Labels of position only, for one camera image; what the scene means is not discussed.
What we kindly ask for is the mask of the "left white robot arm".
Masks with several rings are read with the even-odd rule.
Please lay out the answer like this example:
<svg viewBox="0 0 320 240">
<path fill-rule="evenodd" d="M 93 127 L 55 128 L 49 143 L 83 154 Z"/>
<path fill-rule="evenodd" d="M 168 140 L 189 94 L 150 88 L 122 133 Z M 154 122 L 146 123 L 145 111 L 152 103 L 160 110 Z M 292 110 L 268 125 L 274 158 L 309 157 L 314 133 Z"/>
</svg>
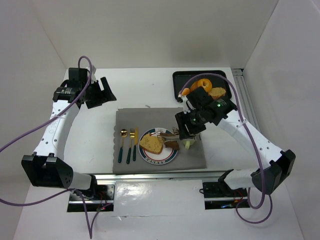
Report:
<svg viewBox="0 0 320 240">
<path fill-rule="evenodd" d="M 116 101 L 106 77 L 87 82 L 89 71 L 69 68 L 68 79 L 55 90 L 50 116 L 41 141 L 31 155 L 24 155 L 21 165 L 35 187 L 94 191 L 96 178 L 78 173 L 64 161 L 66 142 L 83 104 L 88 109 Z"/>
</svg>

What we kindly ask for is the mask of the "metal tongs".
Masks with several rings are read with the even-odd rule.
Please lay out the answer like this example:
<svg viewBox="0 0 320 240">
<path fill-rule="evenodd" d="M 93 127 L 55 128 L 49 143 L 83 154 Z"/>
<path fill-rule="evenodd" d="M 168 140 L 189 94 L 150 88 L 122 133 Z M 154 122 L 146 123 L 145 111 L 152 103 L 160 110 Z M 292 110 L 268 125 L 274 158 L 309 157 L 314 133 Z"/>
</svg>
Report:
<svg viewBox="0 0 320 240">
<path fill-rule="evenodd" d="M 173 141 L 191 141 L 191 140 L 201 141 L 202 140 L 200 134 L 192 135 L 191 137 L 187 137 L 187 138 L 181 138 L 180 131 L 175 127 L 172 129 L 172 133 L 164 133 L 160 131 L 158 131 L 157 133 L 158 133 L 157 139 L 161 143 L 173 142 Z"/>
</svg>

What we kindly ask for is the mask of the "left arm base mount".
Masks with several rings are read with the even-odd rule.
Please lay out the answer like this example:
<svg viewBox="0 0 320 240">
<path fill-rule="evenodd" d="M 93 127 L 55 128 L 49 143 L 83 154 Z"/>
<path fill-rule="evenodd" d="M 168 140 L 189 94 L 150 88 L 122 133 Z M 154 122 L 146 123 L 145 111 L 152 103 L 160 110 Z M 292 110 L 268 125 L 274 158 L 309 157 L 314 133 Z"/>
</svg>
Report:
<svg viewBox="0 0 320 240">
<path fill-rule="evenodd" d="M 84 198 L 87 211 L 113 212 L 115 188 L 115 183 L 108 182 L 107 184 L 97 185 L 95 192 L 92 192 L 90 190 L 80 190 L 79 192 Z M 76 192 L 70 193 L 67 212 L 83 213 L 84 210 L 85 209 L 80 194 Z"/>
</svg>

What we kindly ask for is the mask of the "large bread slice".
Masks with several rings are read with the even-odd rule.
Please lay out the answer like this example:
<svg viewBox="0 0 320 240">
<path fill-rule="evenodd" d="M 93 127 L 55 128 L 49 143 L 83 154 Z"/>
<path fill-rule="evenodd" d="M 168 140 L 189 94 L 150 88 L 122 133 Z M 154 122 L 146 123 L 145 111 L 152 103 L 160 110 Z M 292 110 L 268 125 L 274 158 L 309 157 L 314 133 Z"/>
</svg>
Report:
<svg viewBox="0 0 320 240">
<path fill-rule="evenodd" d="M 150 133 L 145 134 L 139 141 L 139 146 L 147 152 L 159 155 L 163 150 L 163 144 L 158 140 L 157 136 Z"/>
</svg>

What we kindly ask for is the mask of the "dark brown bread piece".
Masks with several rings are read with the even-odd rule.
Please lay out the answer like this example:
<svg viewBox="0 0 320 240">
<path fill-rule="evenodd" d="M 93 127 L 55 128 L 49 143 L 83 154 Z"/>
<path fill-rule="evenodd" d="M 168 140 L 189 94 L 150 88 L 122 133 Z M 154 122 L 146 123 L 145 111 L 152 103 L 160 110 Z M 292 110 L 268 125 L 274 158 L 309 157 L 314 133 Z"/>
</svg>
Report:
<svg viewBox="0 0 320 240">
<path fill-rule="evenodd" d="M 165 133 L 161 132 L 158 136 L 161 136 L 162 138 L 167 138 L 167 137 L 176 137 L 176 135 L 172 133 Z M 180 146 L 177 140 L 165 140 L 162 142 L 166 148 L 171 148 L 173 150 L 179 150 Z"/>
</svg>

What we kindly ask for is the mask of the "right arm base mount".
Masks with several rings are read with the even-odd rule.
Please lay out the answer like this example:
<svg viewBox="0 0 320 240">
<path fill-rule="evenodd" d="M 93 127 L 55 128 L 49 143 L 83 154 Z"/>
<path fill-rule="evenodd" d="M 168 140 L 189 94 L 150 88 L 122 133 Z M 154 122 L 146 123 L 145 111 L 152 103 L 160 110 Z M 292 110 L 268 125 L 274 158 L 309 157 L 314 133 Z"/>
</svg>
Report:
<svg viewBox="0 0 320 240">
<path fill-rule="evenodd" d="M 203 182 L 199 192 L 204 197 L 206 210 L 249 208 L 248 192 L 245 188 L 221 190 L 218 182 Z"/>
</svg>

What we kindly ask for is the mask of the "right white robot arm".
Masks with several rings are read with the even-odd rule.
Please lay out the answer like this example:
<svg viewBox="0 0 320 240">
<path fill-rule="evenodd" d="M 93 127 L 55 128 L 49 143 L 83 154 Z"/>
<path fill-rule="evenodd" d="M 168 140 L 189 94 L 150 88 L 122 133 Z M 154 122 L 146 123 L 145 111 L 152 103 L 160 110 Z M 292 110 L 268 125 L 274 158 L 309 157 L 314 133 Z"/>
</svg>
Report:
<svg viewBox="0 0 320 240">
<path fill-rule="evenodd" d="M 227 96 L 214 100 L 203 88 L 197 88 L 179 98 L 184 107 L 175 119 L 181 140 L 200 134 L 210 123 L 227 132 L 257 158 L 256 168 L 227 170 L 218 180 L 224 187 L 231 190 L 256 188 L 271 195 L 290 175 L 296 155 L 290 149 L 282 150 L 263 136 Z"/>
</svg>

